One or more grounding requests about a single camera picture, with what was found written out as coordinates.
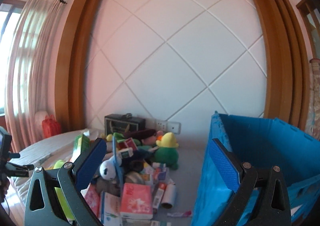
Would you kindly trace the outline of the white panda plush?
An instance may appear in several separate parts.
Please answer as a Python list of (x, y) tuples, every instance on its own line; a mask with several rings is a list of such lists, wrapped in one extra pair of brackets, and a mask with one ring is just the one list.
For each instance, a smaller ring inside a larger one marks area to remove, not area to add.
[[(122, 163), (122, 159), (118, 157), (118, 160), (120, 162), (120, 165)], [(114, 166), (114, 156), (111, 158), (103, 161), (99, 166), (99, 173), (100, 176), (104, 180), (114, 180), (117, 176), (116, 168)]]

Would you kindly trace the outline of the blue plastic storage crate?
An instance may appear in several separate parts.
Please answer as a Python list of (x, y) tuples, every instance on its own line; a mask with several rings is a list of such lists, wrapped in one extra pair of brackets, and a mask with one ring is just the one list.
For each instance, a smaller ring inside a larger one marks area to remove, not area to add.
[(233, 191), (225, 185), (209, 155), (217, 138), (240, 162), (256, 169), (280, 167), (287, 186), (292, 223), (299, 225), (319, 199), (319, 141), (276, 118), (251, 118), (214, 113), (204, 154), (191, 225), (213, 225)]

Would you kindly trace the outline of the white paper roll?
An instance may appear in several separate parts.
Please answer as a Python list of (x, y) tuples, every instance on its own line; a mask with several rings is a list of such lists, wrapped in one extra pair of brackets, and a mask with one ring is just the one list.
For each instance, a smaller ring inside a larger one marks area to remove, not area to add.
[(165, 209), (173, 208), (173, 206), (175, 205), (176, 196), (177, 196), (176, 185), (168, 184), (161, 201), (161, 206)]

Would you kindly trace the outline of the yellow and green duck plush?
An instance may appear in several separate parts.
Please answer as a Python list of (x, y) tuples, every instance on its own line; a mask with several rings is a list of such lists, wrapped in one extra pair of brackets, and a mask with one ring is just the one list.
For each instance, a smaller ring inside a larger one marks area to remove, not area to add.
[(154, 153), (154, 162), (165, 164), (166, 167), (177, 170), (179, 154), (177, 148), (179, 144), (174, 133), (168, 132), (161, 139), (156, 140), (158, 149)]

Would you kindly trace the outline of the white wall socket panel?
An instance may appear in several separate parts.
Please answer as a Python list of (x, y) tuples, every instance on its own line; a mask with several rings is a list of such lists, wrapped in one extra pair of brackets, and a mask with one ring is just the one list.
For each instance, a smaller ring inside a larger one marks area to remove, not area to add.
[(181, 123), (175, 122), (175, 121), (156, 120), (155, 121), (155, 129), (157, 131), (180, 134)]

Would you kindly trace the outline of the small pink ointment tube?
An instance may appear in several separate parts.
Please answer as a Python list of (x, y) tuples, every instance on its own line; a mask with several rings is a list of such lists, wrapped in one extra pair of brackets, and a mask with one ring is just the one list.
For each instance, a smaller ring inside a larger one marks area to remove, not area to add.
[(167, 216), (171, 218), (187, 218), (187, 217), (192, 217), (193, 212), (191, 210), (186, 212), (170, 212), (170, 213), (167, 213)]

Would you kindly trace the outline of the white teal medicine box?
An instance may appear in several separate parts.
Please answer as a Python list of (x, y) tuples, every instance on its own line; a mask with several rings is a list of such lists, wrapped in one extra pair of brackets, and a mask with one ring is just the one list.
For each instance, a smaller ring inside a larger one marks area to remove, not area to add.
[(107, 192), (100, 194), (99, 219), (102, 225), (120, 226), (120, 198)]

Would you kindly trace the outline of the pink flower tissue pack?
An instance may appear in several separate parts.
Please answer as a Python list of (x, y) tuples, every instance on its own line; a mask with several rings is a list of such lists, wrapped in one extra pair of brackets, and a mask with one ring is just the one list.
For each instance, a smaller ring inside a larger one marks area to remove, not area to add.
[(151, 186), (125, 183), (120, 215), (122, 218), (151, 220), (153, 218)]

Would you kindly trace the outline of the dark gift box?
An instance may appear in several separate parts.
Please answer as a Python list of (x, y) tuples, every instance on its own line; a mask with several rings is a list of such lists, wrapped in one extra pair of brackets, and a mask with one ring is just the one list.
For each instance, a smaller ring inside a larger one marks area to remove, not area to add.
[(145, 129), (146, 120), (131, 113), (109, 114), (104, 117), (105, 134), (135, 132)]

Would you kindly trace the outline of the red bag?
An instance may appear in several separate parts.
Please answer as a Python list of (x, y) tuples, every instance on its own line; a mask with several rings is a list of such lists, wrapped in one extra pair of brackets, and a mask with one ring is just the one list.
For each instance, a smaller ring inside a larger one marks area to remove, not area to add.
[(61, 134), (61, 125), (53, 115), (46, 116), (42, 121), (42, 130), (44, 138), (49, 138)]

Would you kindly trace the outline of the maroon haired doll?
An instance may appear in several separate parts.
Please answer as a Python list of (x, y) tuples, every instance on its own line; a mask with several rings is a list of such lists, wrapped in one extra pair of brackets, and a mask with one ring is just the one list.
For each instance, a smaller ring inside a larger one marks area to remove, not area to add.
[(123, 135), (125, 139), (132, 138), (138, 140), (142, 145), (154, 146), (156, 145), (156, 140), (162, 138), (164, 132), (148, 128), (140, 131), (126, 132)]

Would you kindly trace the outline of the red white toothpaste box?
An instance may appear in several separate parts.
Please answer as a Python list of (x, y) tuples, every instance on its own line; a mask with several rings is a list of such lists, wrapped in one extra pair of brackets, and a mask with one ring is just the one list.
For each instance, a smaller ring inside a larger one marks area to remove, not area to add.
[(156, 190), (156, 193), (153, 198), (153, 203), (152, 203), (152, 208), (154, 213), (157, 213), (157, 210), (159, 209), (166, 187), (167, 185), (165, 183), (159, 183), (158, 185), (158, 188)]

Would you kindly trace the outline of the pink curtain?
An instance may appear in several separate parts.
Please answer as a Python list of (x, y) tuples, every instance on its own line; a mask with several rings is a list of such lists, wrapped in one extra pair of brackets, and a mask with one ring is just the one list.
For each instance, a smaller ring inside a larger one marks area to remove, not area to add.
[(4, 110), (15, 152), (42, 139), (35, 115), (48, 106), (50, 54), (62, 10), (60, 0), (28, 0), (14, 31)]

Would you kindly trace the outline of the blue long-handled brush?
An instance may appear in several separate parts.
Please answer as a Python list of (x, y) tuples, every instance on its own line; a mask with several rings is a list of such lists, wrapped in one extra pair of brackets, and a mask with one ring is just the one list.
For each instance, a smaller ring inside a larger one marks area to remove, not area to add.
[(114, 136), (112, 137), (112, 147), (113, 147), (113, 155), (114, 155), (114, 166), (116, 168), (116, 173), (119, 179), (120, 197), (122, 197), (123, 187), (124, 187), (124, 178), (123, 178), (123, 171), (120, 167), (120, 162), (118, 160), (117, 140)]

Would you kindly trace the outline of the blue white floss box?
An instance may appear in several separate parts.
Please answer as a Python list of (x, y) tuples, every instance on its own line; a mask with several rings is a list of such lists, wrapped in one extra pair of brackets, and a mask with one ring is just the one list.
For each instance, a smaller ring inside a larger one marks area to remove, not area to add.
[(166, 182), (169, 176), (169, 169), (167, 167), (157, 167), (153, 178), (157, 182)]

